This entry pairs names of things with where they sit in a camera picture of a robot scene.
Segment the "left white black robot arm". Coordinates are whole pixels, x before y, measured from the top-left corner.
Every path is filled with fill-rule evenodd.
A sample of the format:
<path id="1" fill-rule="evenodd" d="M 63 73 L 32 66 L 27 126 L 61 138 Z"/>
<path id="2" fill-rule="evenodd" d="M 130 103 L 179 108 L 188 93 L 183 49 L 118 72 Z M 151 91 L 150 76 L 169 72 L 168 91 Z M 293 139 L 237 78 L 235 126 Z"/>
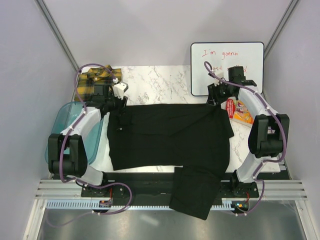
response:
<path id="1" fill-rule="evenodd" d="M 110 185 L 103 180 L 103 172 L 88 163 L 84 141 L 107 113 L 123 112 L 127 105 L 125 92 L 128 88 L 125 82 L 95 86 L 93 95 L 83 103 L 79 116 L 60 133 L 49 136 L 47 146 L 50 173 L 59 175 L 63 183 L 78 180 L 88 184 L 99 197 L 109 193 Z"/>

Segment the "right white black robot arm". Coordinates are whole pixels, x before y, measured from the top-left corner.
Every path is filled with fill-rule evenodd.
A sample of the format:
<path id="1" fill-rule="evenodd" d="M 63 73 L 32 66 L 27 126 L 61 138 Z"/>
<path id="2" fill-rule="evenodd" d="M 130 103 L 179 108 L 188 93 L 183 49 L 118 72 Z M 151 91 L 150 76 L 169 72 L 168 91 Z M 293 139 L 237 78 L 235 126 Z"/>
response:
<path id="1" fill-rule="evenodd" d="M 227 80 L 223 72 L 213 69 L 208 61 L 204 62 L 204 67 L 208 75 L 218 81 L 208 85 L 207 103 L 216 106 L 234 97 L 245 105 L 254 118 L 248 137 L 249 153 L 235 171 L 234 181 L 229 184 L 230 193 L 240 197 L 247 191 L 246 183 L 256 181 L 266 163 L 279 163 L 285 158 L 290 119 L 267 103 L 255 81 L 246 78 L 242 66 L 230 67 Z"/>

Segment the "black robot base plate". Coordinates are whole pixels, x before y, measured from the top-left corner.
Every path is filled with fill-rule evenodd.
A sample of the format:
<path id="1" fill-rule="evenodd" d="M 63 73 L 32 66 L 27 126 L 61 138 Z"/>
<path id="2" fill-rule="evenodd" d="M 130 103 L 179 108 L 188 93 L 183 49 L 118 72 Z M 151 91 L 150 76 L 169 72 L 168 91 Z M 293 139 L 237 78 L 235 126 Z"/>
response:
<path id="1" fill-rule="evenodd" d="M 258 198 L 257 184 L 236 183 L 230 173 L 222 181 L 212 184 L 213 190 L 200 193 L 199 184 L 193 180 L 180 180 L 174 173 L 106 173 L 103 185 L 117 180 L 128 185 L 132 191 L 131 206 L 169 206 L 174 193 L 182 185 L 182 199 L 192 204 L 201 203 L 204 197 L 211 197 L 213 205 L 221 205 L 224 199 L 239 198 L 242 201 Z"/>

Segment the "black long sleeve shirt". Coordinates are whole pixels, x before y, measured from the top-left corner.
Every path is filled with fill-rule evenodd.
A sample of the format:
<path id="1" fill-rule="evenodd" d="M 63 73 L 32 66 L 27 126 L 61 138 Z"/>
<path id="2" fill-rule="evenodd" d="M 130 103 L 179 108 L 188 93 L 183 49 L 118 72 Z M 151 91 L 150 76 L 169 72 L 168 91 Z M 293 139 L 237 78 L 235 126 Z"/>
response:
<path id="1" fill-rule="evenodd" d="M 207 104 L 132 105 L 109 115 L 114 170 L 174 166 L 169 207 L 208 218 L 230 163 L 234 132 L 226 110 Z"/>

